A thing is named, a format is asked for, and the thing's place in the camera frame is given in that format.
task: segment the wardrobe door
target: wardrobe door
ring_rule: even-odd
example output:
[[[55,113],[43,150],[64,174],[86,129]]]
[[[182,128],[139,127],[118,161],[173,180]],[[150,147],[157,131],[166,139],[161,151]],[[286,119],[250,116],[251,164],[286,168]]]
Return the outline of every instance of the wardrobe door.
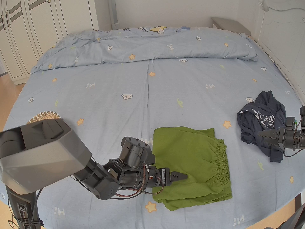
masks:
[[[56,10],[51,9],[54,0],[25,0],[25,3],[32,35],[43,54],[63,38]]]
[[[25,73],[18,65],[9,42],[8,27],[3,0],[0,0],[0,58],[13,81],[25,78]]]
[[[93,30],[88,0],[56,0],[56,9],[63,32],[65,30],[70,34]]]
[[[34,44],[31,32],[26,28],[27,17],[21,9],[23,0],[6,0],[4,5],[8,17],[8,30],[17,56],[25,73],[29,76],[31,68],[36,65],[39,54]]]

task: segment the white wardrobe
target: white wardrobe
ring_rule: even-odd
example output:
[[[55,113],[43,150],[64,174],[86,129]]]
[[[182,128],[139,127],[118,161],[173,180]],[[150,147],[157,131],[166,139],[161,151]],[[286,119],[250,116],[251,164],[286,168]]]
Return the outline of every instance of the white wardrobe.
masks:
[[[0,58],[13,82],[70,33],[98,29],[94,0],[0,0]]]

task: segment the power outlet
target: power outlet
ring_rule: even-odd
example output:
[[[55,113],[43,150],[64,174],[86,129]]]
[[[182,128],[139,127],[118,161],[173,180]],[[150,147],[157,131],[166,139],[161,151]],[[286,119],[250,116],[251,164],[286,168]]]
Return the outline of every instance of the power outlet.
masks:
[[[112,24],[112,29],[113,30],[118,30],[118,29],[120,29],[121,27],[120,27],[120,23],[115,23],[115,24]]]

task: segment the green pants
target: green pants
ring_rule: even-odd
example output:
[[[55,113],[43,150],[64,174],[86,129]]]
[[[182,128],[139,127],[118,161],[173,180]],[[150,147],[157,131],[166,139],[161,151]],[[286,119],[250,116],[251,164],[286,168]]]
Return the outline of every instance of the green pants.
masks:
[[[173,211],[232,198],[226,145],[215,138],[214,129],[162,127],[154,132],[156,167],[169,167],[188,178],[173,182],[153,199]],[[160,191],[154,187],[153,192]]]

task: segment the wooden floor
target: wooden floor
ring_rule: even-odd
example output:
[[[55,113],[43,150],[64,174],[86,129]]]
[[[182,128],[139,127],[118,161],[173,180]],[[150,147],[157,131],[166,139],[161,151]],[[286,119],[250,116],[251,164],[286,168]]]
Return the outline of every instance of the wooden floor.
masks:
[[[10,111],[23,86],[24,84],[15,86],[8,74],[0,77],[0,131],[3,130],[7,117],[9,116]],[[267,217],[266,219],[254,224],[248,229],[264,229],[265,227],[277,228],[280,224],[286,221],[294,213],[294,211],[295,204],[294,200],[292,200],[284,208],[275,212],[273,215]],[[10,213],[8,206],[0,202],[0,228],[12,229],[7,222],[11,218],[12,214]],[[227,228],[232,228],[233,224],[234,222],[232,221],[232,225],[228,225]]]

